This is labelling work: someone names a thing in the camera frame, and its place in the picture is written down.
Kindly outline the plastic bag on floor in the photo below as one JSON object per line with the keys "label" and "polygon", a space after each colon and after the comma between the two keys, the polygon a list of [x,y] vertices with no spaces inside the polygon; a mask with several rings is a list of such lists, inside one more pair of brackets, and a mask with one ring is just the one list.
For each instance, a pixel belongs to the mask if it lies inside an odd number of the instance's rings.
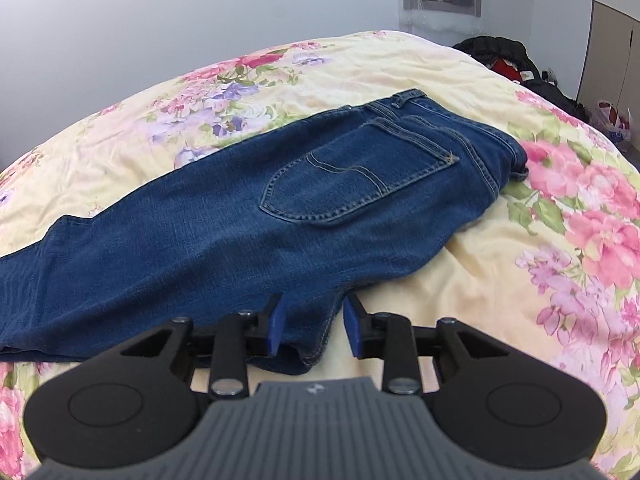
{"label": "plastic bag on floor", "polygon": [[598,101],[591,112],[590,124],[602,132],[620,150],[628,148],[632,140],[632,118],[629,108],[619,110],[608,101]]}

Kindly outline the beige closet door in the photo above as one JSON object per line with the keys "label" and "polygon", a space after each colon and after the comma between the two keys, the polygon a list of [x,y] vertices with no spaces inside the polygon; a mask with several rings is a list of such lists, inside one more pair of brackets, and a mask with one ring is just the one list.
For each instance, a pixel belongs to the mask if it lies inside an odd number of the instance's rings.
{"label": "beige closet door", "polygon": [[597,0],[591,7],[578,101],[588,110],[609,102],[639,123],[639,21]]}

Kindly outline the blue denim jeans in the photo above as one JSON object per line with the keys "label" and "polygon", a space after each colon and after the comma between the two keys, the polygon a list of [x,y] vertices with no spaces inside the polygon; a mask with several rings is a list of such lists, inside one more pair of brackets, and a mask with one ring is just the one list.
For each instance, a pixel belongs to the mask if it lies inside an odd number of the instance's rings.
{"label": "blue denim jeans", "polygon": [[513,136],[419,90],[292,122],[3,257],[2,360],[82,361],[280,294],[280,349],[259,366],[303,374],[347,294],[421,269],[527,173]]}

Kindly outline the black clothes pile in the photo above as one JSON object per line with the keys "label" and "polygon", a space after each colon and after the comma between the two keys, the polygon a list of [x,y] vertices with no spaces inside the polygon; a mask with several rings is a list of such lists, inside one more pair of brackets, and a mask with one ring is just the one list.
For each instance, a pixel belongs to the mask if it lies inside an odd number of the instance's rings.
{"label": "black clothes pile", "polygon": [[522,84],[567,116],[585,124],[589,122],[585,107],[566,96],[556,84],[544,79],[521,42],[504,37],[476,36],[458,42],[454,48],[506,79]]}

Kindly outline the floral yellow bed quilt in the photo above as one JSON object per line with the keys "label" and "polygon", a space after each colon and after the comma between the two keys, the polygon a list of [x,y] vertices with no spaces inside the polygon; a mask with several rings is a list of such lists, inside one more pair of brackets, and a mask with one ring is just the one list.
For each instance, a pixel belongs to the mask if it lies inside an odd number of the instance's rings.
{"label": "floral yellow bed quilt", "polygon": [[226,145],[409,88],[514,136],[529,177],[424,269],[362,302],[420,325],[454,316],[588,382],[608,410],[594,463],[613,479],[633,477],[638,170],[596,129],[458,50],[405,32],[358,32],[229,58],[143,90],[2,167],[2,252]]}

